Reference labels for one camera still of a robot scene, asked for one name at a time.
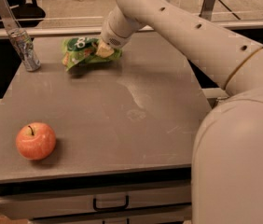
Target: chip bag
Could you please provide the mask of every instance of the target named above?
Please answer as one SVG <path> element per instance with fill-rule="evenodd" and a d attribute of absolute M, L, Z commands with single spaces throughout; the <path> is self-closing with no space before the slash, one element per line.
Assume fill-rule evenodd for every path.
<path fill-rule="evenodd" d="M 112 52 L 109 52 L 109 56 L 100 56 L 97 53 L 100 42 L 103 41 L 93 37 L 64 39 L 62 42 L 62 53 L 64 55 L 62 63 L 66 70 L 68 71 L 75 65 L 83 65 L 85 63 L 111 62 L 122 56 L 121 49 L 112 49 Z"/>

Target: apple stem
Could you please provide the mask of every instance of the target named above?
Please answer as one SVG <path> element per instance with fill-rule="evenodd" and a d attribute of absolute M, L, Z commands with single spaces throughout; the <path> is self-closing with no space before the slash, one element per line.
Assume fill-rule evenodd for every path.
<path fill-rule="evenodd" d="M 35 135 L 35 133 L 34 133 L 34 131 L 33 131 L 32 127 L 31 127 L 30 125 L 28 125 L 28 127 L 29 127 L 29 128 L 30 128 L 30 130 L 31 130 L 31 135 Z"/>

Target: metal frame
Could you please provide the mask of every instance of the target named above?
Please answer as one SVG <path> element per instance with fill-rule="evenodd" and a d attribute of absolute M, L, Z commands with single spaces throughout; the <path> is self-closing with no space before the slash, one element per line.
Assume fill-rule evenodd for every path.
<path fill-rule="evenodd" d="M 260 29 L 263 28 L 263 20 L 254 21 L 213 21 L 214 24 L 230 30 Z M 75 27 L 75 28 L 26 28 L 30 37 L 53 37 L 53 36 L 77 36 L 98 35 L 102 31 L 101 26 Z M 150 26 L 146 26 L 139 32 L 152 32 Z M 5 29 L 0 29 L 0 39 L 8 39 Z"/>
<path fill-rule="evenodd" d="M 212 19 L 214 7 L 215 7 L 215 0 L 204 0 L 200 17 L 210 21 Z"/>

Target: drawer handle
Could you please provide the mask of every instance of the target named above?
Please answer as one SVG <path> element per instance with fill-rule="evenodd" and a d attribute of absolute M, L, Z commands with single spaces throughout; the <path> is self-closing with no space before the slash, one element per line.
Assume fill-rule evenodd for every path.
<path fill-rule="evenodd" d="M 126 224 L 130 224 L 130 220 L 128 218 L 126 219 Z"/>
<path fill-rule="evenodd" d="M 115 211 L 122 211 L 126 209 L 129 205 L 130 198 L 129 196 L 125 196 L 125 203 L 124 205 L 121 206 L 115 206 L 115 207 L 106 207 L 106 208 L 101 208 L 97 207 L 97 200 L 96 198 L 93 199 L 93 209 L 97 212 L 115 212 Z"/>

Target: floor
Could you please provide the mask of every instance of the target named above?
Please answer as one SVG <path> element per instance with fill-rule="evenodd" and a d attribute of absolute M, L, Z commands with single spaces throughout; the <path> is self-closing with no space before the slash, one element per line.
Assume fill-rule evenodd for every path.
<path fill-rule="evenodd" d="M 263 19 L 263 0 L 221 0 L 226 7 L 215 1 L 212 21 L 236 21 Z M 115 0 L 37 0 L 47 17 L 38 25 L 39 28 L 79 27 L 101 25 L 104 18 L 115 6 Z M 203 0 L 171 0 L 177 7 L 199 15 Z M 21 224 L 26 221 L 10 221 L 0 217 L 0 224 Z"/>

